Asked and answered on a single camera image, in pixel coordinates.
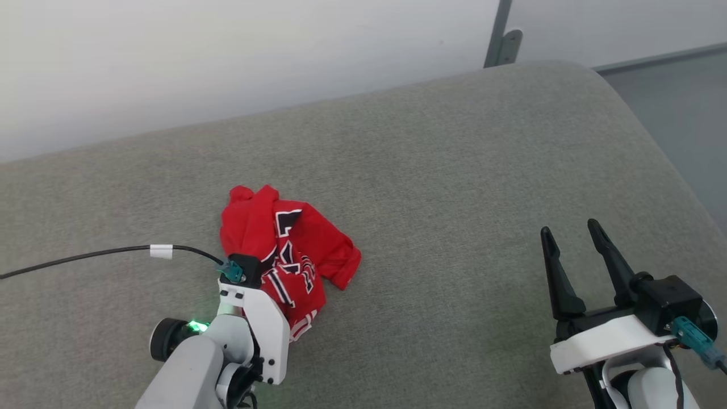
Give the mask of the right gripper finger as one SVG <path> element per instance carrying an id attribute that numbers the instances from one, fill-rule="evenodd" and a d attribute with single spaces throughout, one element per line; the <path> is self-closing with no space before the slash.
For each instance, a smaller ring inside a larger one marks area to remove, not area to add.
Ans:
<path id="1" fill-rule="evenodd" d="M 560 248 L 548 226 L 540 230 L 550 304 L 556 320 L 579 318 L 586 311 L 584 301 L 572 287 L 560 261 Z"/>
<path id="2" fill-rule="evenodd" d="M 595 220 L 589 219 L 587 227 L 597 252 L 602 256 L 607 266 L 608 276 L 611 285 L 615 290 L 615 305 L 618 307 L 632 307 L 636 303 L 637 296 L 630 288 L 629 283 L 634 277 L 633 269 L 626 259 L 611 241 L 602 225 Z"/>

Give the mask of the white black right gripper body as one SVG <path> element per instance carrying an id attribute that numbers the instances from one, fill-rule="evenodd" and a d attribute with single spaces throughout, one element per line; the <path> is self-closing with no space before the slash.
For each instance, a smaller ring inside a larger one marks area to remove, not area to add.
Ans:
<path id="1" fill-rule="evenodd" d="M 550 359 L 558 374 L 585 369 L 604 362 L 608 368 L 641 364 L 662 365 L 661 348 L 677 341 L 675 336 L 656 336 L 634 314 L 574 333 L 572 321 L 556 323 L 557 341 L 550 346 Z"/>

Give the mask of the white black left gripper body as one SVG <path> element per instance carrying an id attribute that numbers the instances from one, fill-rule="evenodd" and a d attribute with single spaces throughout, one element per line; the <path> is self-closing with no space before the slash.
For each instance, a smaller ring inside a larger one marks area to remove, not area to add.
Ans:
<path id="1" fill-rule="evenodd" d="M 262 378 L 269 384 L 282 383 L 287 372 L 290 328 L 277 303 L 260 289 L 252 289 L 218 280 L 220 305 L 218 314 L 244 319 L 258 356 L 263 359 Z"/>

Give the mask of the red printed garment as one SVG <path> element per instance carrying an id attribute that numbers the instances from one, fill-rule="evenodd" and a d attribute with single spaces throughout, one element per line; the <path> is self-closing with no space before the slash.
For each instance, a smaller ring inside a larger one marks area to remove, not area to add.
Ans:
<path id="1" fill-rule="evenodd" d="M 290 341 L 312 328 L 325 305 L 324 279 L 345 290 L 362 254 L 342 231 L 306 202 L 284 200 L 272 186 L 236 186 L 222 212 L 226 256 L 253 256 L 262 290 L 288 321 Z"/>

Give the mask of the grey fabric sofa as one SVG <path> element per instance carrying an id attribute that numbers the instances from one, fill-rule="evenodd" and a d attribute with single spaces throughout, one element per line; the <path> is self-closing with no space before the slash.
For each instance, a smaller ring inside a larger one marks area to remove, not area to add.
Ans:
<path id="1" fill-rule="evenodd" d="M 229 190 L 308 202 L 362 253 L 329 282 L 260 409 L 593 409 L 558 375 L 540 229 L 588 308 L 613 288 L 596 219 L 635 272 L 706 298 L 727 351 L 727 236 L 588 68 L 514 63 L 0 165 L 0 274 L 186 244 L 221 256 Z"/>

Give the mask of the grey wall baseboard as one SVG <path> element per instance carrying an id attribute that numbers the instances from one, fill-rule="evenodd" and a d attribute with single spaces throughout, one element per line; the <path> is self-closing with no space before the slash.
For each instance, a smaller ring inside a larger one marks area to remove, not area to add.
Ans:
<path id="1" fill-rule="evenodd" d="M 727 42 L 597 66 L 593 67 L 592 70 L 600 75 L 611 75 L 613 73 L 629 72 L 630 70 L 706 57 L 722 52 L 727 52 Z"/>

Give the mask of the grey metal post with bracket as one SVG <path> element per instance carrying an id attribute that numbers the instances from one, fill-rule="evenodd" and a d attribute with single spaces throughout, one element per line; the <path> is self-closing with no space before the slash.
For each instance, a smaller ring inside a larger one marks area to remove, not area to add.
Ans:
<path id="1" fill-rule="evenodd" d="M 499 0 L 483 68 L 515 63 L 519 56 L 524 32 L 518 28 L 507 30 L 512 3 L 513 0 Z"/>

